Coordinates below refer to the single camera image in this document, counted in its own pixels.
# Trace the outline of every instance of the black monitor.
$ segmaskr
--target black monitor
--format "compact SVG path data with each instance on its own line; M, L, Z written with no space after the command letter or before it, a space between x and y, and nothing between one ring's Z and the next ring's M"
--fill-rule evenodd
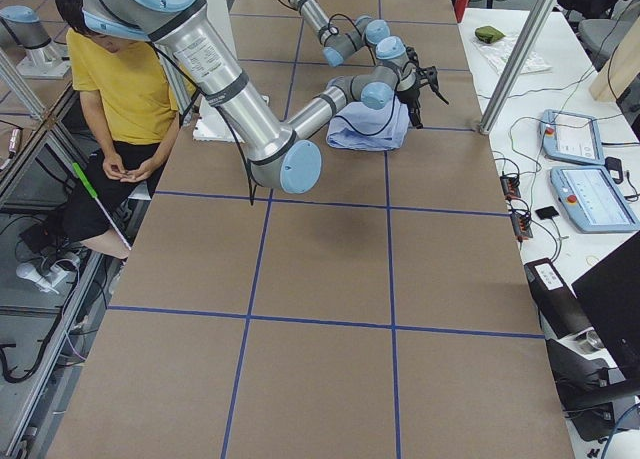
M576 280L573 290L620 372L640 378L640 233Z

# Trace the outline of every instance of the hand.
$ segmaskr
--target hand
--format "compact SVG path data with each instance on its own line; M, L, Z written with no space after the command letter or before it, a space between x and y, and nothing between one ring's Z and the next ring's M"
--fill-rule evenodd
M133 171L127 171L127 173L120 179L120 182L141 182L148 179L153 172L158 169L162 164L158 164L153 157L147 159L138 169Z
M102 169L104 169L104 173L107 177L114 181L121 180L127 173L127 170L122 164L122 157L120 157L120 154L117 152L104 157L104 161L102 161Z

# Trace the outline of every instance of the yellow shirt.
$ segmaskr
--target yellow shirt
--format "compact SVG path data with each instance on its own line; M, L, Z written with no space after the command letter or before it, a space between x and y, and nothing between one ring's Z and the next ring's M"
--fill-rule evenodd
M164 69L149 44L136 42L112 54L69 29L73 88L100 91L114 141L162 141L178 110Z

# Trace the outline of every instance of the blue-framed tablet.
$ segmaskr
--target blue-framed tablet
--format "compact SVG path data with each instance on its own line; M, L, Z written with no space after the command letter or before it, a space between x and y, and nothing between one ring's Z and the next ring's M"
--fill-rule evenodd
M604 164L600 130L595 117L547 109L542 113L540 137L551 159L574 164Z
M603 166L551 169L558 200L582 232L632 232L640 222Z

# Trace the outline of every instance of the white table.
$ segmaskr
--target white table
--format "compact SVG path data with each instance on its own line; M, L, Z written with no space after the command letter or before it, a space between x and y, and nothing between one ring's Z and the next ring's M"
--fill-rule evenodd
M489 102L486 98L493 93L499 76L473 44L476 40L474 31L478 27L491 25L507 34L517 33L524 25L527 14L528 11L467 9L460 24L460 34L483 111ZM490 140L492 149L498 151L495 156L501 157L500 153L504 154L505 157L515 161L522 172L534 171L535 164L512 150L509 137L510 129L515 149L530 157L538 158L542 170L535 175L526 174L521 176L521 195L529 204L531 210L553 205L560 211L561 215L555 218L555 222L560 233L562 236L566 236L566 239L563 240L562 252L554 265L565 281L571 284L599 259L605 257L623 243L631 234L580 233L565 218L566 216L564 216L561 206L557 203L555 194L552 191L549 169L562 163L549 160L544 157L544 154L539 154L540 139L537 133L539 123L535 120L523 119L513 128L512 126L522 117L540 118L545 109L562 109L567 112L588 114L597 118L615 116L620 114L620 109L613 102L596 102L589 94L589 85L596 77L596 72L561 13L554 12L550 15L534 46L534 50L551 65L551 69L545 72L521 74L510 96L534 89L562 88L579 81L583 75L586 76L585 72L591 72L591 74L579 84L560 91L546 90L531 92L523 97L511 97L505 104L490 133ZM638 142L623 116L599 121L598 125L603 142L636 144ZM606 147L604 153L605 156L620 158L623 163L623 169L630 171L632 183L636 187L640 186L640 147ZM496 163L499 172L503 170L503 167L505 172L515 172L515 167L510 164L503 166L503 162L497 161ZM621 190L625 195L633 194L626 180L621 185ZM637 216L640 216L640 203L633 203L631 208ZM545 227L548 227L555 234L556 231L549 224L549 221L544 222ZM551 257L554 252L552 238L539 226L534 224L532 228L533 239L524 241L521 248L523 264L535 259ZM604 357L611 361L611 358L607 357L606 353L591 354L588 357L590 359ZM570 422L567 423L567 426L576 458L585 457L585 454L592 448L602 451L602 444L598 444L595 441L588 443L582 441ZM635 459L638 457L640 457L640 431L617 434L607 452L607 459Z

